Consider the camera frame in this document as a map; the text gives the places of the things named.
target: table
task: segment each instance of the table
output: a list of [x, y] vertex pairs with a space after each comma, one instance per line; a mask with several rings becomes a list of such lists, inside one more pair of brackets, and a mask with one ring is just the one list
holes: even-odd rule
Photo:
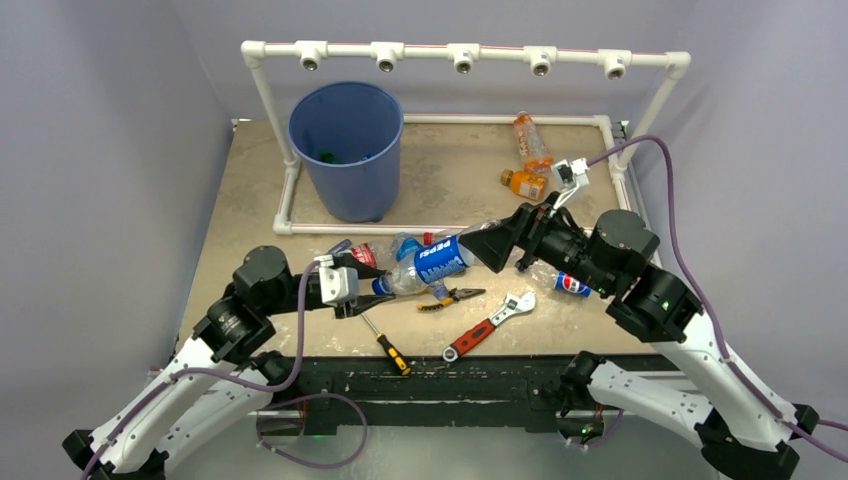
[[[595, 127], [540, 126], [555, 158], [592, 157], [604, 150]], [[499, 183], [505, 168], [519, 167], [511, 125], [408, 124], [401, 138], [401, 193], [386, 223], [472, 224], [507, 217], [524, 199]], [[239, 123], [215, 202], [182, 320], [180, 344], [206, 309], [223, 293], [244, 256], [256, 246], [275, 245], [289, 258], [292, 273], [304, 268], [343, 237], [278, 236], [271, 231], [283, 186], [283, 160], [270, 124]], [[591, 227], [604, 211], [617, 208], [606, 163], [590, 170], [591, 185], [571, 209], [581, 225]], [[321, 204], [305, 169], [298, 181], [294, 221], [334, 222]], [[352, 237], [354, 244], [375, 238]], [[537, 307], [529, 315], [507, 321], [471, 355], [648, 353], [650, 347], [618, 328], [604, 313], [596, 294], [582, 299], [528, 283], [511, 269], [495, 275], [473, 267], [448, 287], [485, 288], [487, 293], [438, 313], [419, 313], [415, 305], [432, 297], [415, 296], [379, 305], [371, 320], [406, 355], [441, 355], [459, 335], [496, 311], [507, 292], [533, 290]], [[370, 285], [363, 282], [363, 291]], [[294, 314], [272, 318], [277, 334], [263, 349], [294, 355]], [[383, 355], [374, 335], [359, 318], [338, 320], [332, 310], [307, 313], [305, 355]]]

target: blue bucket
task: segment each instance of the blue bucket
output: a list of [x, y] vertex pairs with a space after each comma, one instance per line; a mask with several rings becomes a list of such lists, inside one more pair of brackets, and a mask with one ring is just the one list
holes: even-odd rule
[[402, 132], [395, 97], [362, 82], [315, 90], [294, 107], [288, 126], [321, 202], [345, 222], [378, 222], [392, 207], [400, 189]]

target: orange juice bottle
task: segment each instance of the orange juice bottle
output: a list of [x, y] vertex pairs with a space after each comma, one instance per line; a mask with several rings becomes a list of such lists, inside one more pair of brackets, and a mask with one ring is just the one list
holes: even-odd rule
[[539, 200], [545, 191], [548, 179], [543, 175], [531, 172], [514, 172], [504, 170], [501, 174], [501, 185], [506, 185], [516, 195], [530, 200]]
[[533, 173], [548, 173], [554, 163], [554, 157], [542, 140], [536, 123], [527, 112], [518, 112], [518, 118], [512, 122], [515, 138], [518, 140], [518, 154], [524, 170]]

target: plastic bottle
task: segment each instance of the plastic bottle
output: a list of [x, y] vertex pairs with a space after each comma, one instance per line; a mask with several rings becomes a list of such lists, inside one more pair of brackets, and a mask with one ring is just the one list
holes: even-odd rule
[[421, 248], [421, 244], [412, 238], [412, 235], [399, 233], [391, 241], [376, 240], [360, 243], [351, 247], [350, 253], [369, 267], [388, 268], [418, 248]]
[[580, 297], [588, 297], [592, 289], [577, 281], [565, 272], [558, 272], [550, 265], [534, 263], [524, 272], [541, 288], [552, 288], [558, 292], [570, 292]]
[[[418, 243], [418, 240], [408, 238], [404, 240], [401, 248], [398, 250], [397, 259], [398, 261], [402, 261], [408, 255], [421, 250], [422, 248], [424, 248], [424, 246]], [[436, 297], [436, 300], [440, 302], [450, 296], [450, 291], [448, 290], [448, 287], [445, 286], [444, 280], [438, 280], [428, 285], [427, 292]]]
[[516, 195], [530, 200], [542, 198], [547, 183], [547, 177], [532, 172], [504, 170], [501, 174], [501, 185], [506, 185]]
[[527, 112], [518, 112], [518, 118], [512, 122], [515, 138], [518, 140], [518, 153], [525, 171], [545, 174], [551, 171], [554, 157], [542, 140], [536, 123]]
[[426, 232], [424, 233], [424, 246], [428, 247], [436, 242], [442, 241], [451, 235], [461, 235], [463, 233], [468, 232], [476, 232], [477, 230], [483, 230], [484, 228], [489, 228], [497, 225], [499, 220], [484, 220], [482, 222], [475, 223], [470, 227], [466, 228], [455, 228], [450, 230], [440, 230], [438, 232]]
[[374, 280], [371, 284], [374, 293], [412, 295], [424, 290], [429, 284], [472, 266], [474, 254], [459, 244], [459, 237], [488, 228], [496, 222], [497, 220], [478, 223], [466, 228], [459, 235], [451, 235], [408, 255], [390, 272]]

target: cable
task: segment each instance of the cable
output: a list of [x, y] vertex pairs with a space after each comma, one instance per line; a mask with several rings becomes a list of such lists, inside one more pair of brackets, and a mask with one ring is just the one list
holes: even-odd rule
[[312, 394], [312, 395], [305, 395], [303, 397], [295, 398], [293, 400], [289, 400], [289, 401], [286, 401], [286, 402], [268, 405], [263, 410], [274, 410], [274, 409], [277, 409], [277, 408], [289, 406], [289, 405], [294, 404], [294, 403], [303, 402], [303, 401], [307, 401], [307, 400], [314, 400], [316, 398], [333, 398], [333, 399], [336, 399], [336, 400], [341, 400], [342, 402], [345, 402], [348, 405], [350, 405], [351, 407], [353, 407], [353, 410], [356, 412], [357, 415], [359, 415], [359, 419], [362, 420], [362, 440], [359, 441], [359, 446], [356, 447], [356, 451], [353, 452], [349, 457], [345, 458], [344, 460], [340, 460], [338, 462], [335, 462], [335, 463], [315, 463], [315, 462], [311, 462], [309, 460], [304, 460], [302, 458], [296, 457], [296, 456], [294, 456], [290, 453], [286, 453], [282, 450], [277, 450], [277, 447], [275, 447], [275, 446], [273, 446], [270, 443], [265, 441], [265, 438], [262, 436], [262, 431], [259, 428], [259, 423], [257, 422], [256, 437], [259, 439], [259, 445], [264, 447], [266, 450], [268, 450], [271, 453], [276, 453], [277, 455], [279, 455], [283, 458], [286, 458], [288, 460], [291, 460], [292, 462], [295, 462], [295, 463], [298, 463], [300, 465], [303, 465], [305, 467], [310, 467], [310, 468], [319, 468], [319, 469], [327, 470], [327, 469], [332, 469], [332, 468], [339, 468], [339, 467], [342, 467], [342, 466], [347, 465], [348, 463], [354, 461], [356, 459], [356, 457], [358, 457], [359, 454], [362, 453], [362, 450], [365, 449], [365, 443], [368, 440], [368, 424], [365, 421], [365, 413], [362, 411], [362, 409], [359, 407], [359, 405], [357, 405], [356, 402], [354, 402], [353, 400], [351, 400], [351, 399], [349, 399], [345, 396], [342, 396], [342, 395], [337, 395], [335, 393], [315, 393], [315, 394]]
[[845, 425], [844, 423], [834, 422], [833, 420], [819, 420], [819, 425], [823, 427], [837, 428], [839, 430], [845, 430], [846, 432], [848, 432], [848, 425]]
[[[109, 447], [111, 447], [112, 445], [114, 445], [115, 439], [120, 434], [120, 432], [122, 432], [124, 430], [124, 428], [145, 407], [147, 407], [147, 405], [150, 404], [150, 402], [153, 401], [153, 399], [155, 399], [157, 396], [159, 396], [165, 389], [167, 389], [168, 387], [173, 385], [177, 380], [179, 380], [180, 378], [182, 378], [186, 375], [192, 375], [192, 374], [209, 375], [209, 376], [212, 376], [212, 377], [215, 377], [215, 378], [219, 378], [221, 380], [226, 380], [228, 382], [235, 383], [237, 385], [241, 385], [243, 387], [247, 387], [247, 388], [251, 388], [251, 389], [254, 389], [254, 390], [258, 390], [258, 391], [261, 391], [261, 392], [267, 392], [267, 393], [281, 392], [281, 391], [287, 389], [288, 387], [290, 387], [291, 384], [293, 384], [295, 382], [295, 380], [297, 379], [297, 375], [300, 373], [300, 367], [303, 364], [304, 324], [306, 323], [305, 322], [305, 318], [306, 318], [306, 285], [307, 285], [307, 281], [309, 280], [309, 274], [312, 273], [312, 271], [315, 270], [316, 267], [318, 267], [318, 264], [319, 264], [319, 262], [313, 261], [309, 265], [307, 265], [306, 270], [303, 272], [303, 275], [300, 278], [300, 283], [299, 283], [298, 289], [297, 289], [297, 353], [295, 354], [294, 364], [292, 365], [292, 371], [291, 371], [291, 373], [289, 373], [289, 376], [286, 378], [286, 380], [283, 383], [281, 383], [279, 385], [273, 385], [273, 386], [262, 385], [260, 383], [254, 383], [254, 382], [250, 382], [250, 381], [241, 379], [241, 378], [239, 378], [235, 375], [229, 374], [229, 373], [219, 372], [218, 370], [213, 370], [211, 368], [190, 367], [190, 368], [184, 368], [184, 369], [182, 369], [182, 370], [180, 370], [176, 373], [173, 373], [171, 375], [171, 381], [170, 382], [163, 382], [163, 383], [160, 383], [159, 385], [156, 385], [153, 389], [151, 389], [149, 392], [147, 392], [147, 394], [144, 395], [141, 398], [141, 400], [138, 401], [138, 403], [133, 405], [133, 407], [126, 413], [126, 415], [124, 415], [121, 418], [121, 420], [118, 421], [117, 425], [115, 425], [115, 428], [112, 429], [112, 431], [109, 432], [109, 434], [106, 436], [103, 444], [97, 449], [97, 451], [94, 452], [94, 455], [91, 456], [91, 459], [88, 461], [88, 463], [86, 464], [85, 468], [82, 471], [82, 475], [80, 476], [80, 480], [88, 480], [88, 477], [91, 475], [92, 470], [94, 470], [94, 466], [97, 464], [97, 462], [100, 461], [100, 458], [103, 457], [103, 454], [106, 453], [106, 450]], [[318, 394], [315, 394], [313, 396], [307, 396], [307, 397], [302, 397], [302, 398], [338, 398], [338, 397], [341, 397], [341, 395], [336, 395], [336, 394], [332, 394], [332, 393], [318, 393]], [[341, 398], [344, 399], [343, 401], [350, 401], [352, 403], [352, 400], [349, 400], [346, 397], [341, 397]], [[365, 416], [362, 414], [361, 409], [359, 409], [359, 407], [356, 406], [355, 404], [354, 404], [354, 409], [357, 410], [357, 414], [359, 414], [360, 418], [362, 419], [362, 422], [363, 422], [362, 427], [364, 429], [366, 429], [366, 431], [367, 431], [368, 424], [365, 422]], [[346, 462], [353, 461], [353, 459], [355, 459], [356, 456], [359, 455], [359, 453], [361, 453], [361, 451], [362, 451], [361, 448], [357, 449], [357, 451], [354, 452], [354, 454], [351, 456], [351, 458], [346, 459], [345, 461]]]
[[[686, 280], [689, 281], [689, 284], [692, 285], [692, 289], [695, 290], [695, 293], [698, 295], [698, 298], [700, 298], [701, 302], [703, 302], [704, 304], [704, 308], [707, 311], [707, 316], [709, 317], [710, 323], [712, 323], [713, 330], [715, 331], [716, 346], [722, 356], [722, 359], [724, 360], [724, 363], [727, 364], [727, 367], [730, 369], [731, 372], [733, 372], [736, 378], [738, 378], [739, 381], [742, 382], [743, 385], [745, 385], [745, 388], [747, 388], [748, 391], [751, 392], [751, 394], [754, 395], [754, 397], [759, 400], [760, 403], [762, 403], [763, 406], [765, 406], [766, 409], [771, 412], [771, 414], [774, 415], [774, 417], [778, 421], [782, 422], [798, 436], [809, 441], [812, 445], [816, 446], [821, 451], [833, 456], [834, 458], [848, 463], [848, 456], [832, 449], [831, 447], [828, 447], [820, 440], [816, 440], [812, 437], [812, 435], [809, 435], [803, 430], [801, 430], [795, 424], [784, 420], [783, 412], [781, 412], [780, 409], [777, 408], [777, 405], [775, 405], [771, 400], [769, 400], [768, 396], [766, 396], [766, 394], [763, 393], [762, 390], [757, 388], [757, 386], [754, 385], [751, 379], [749, 379], [745, 375], [745, 373], [742, 372], [739, 366], [736, 365], [736, 363], [731, 359], [730, 351], [727, 348], [727, 342], [724, 339], [724, 333], [721, 330], [721, 325], [718, 322], [718, 316], [715, 313], [715, 309], [713, 309], [712, 304], [710, 303], [709, 299], [707, 299], [707, 296], [704, 293], [703, 289], [701, 289], [701, 286], [695, 280], [695, 277], [692, 275], [692, 272], [689, 271], [689, 267], [686, 266], [686, 262], [683, 261], [683, 255], [680, 253], [680, 245], [677, 239], [677, 220], [674, 210], [674, 171], [671, 167], [671, 153], [668, 150], [668, 145], [666, 145], [665, 142], [663, 142], [656, 135], [640, 135], [638, 137], [633, 137], [622, 144], [616, 145], [615, 147], [607, 150], [606, 152], [598, 155], [597, 157], [592, 158], [591, 160], [586, 162], [586, 165], [591, 167], [592, 165], [600, 162], [601, 160], [609, 158], [610, 156], [621, 152], [622, 150], [626, 149], [627, 147], [630, 147], [631, 145], [644, 141], [652, 141], [660, 147], [660, 150], [662, 150], [666, 168], [666, 184], [668, 190], [668, 224], [669, 234], [671, 236], [671, 249], [674, 252], [674, 258], [675, 260], [677, 260], [677, 264], [680, 266], [680, 270], [683, 272], [683, 276], [686, 277]], [[836, 424], [836, 422], [828, 421], [828, 426], [833, 426], [834, 428], [840, 428], [848, 431], [848, 426]]]
[[618, 429], [618, 426], [621, 424], [621, 419], [624, 418], [624, 410], [619, 410], [618, 415], [615, 416], [615, 420], [613, 420], [612, 425], [610, 425], [609, 429], [604, 429], [604, 434], [601, 435], [596, 442], [585, 443], [583, 444], [583, 448], [595, 449], [603, 445], [609, 440], [609, 437], [612, 436], [613, 433]]

